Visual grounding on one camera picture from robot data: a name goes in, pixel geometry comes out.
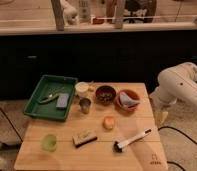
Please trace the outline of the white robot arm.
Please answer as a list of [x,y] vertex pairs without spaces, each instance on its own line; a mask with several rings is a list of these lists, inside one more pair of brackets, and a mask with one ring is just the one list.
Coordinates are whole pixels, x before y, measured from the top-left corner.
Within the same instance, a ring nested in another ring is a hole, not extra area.
[[197,65],[184,62],[162,70],[158,86],[149,95],[155,108],[154,118],[161,126],[168,117],[167,108],[182,100],[197,110]]

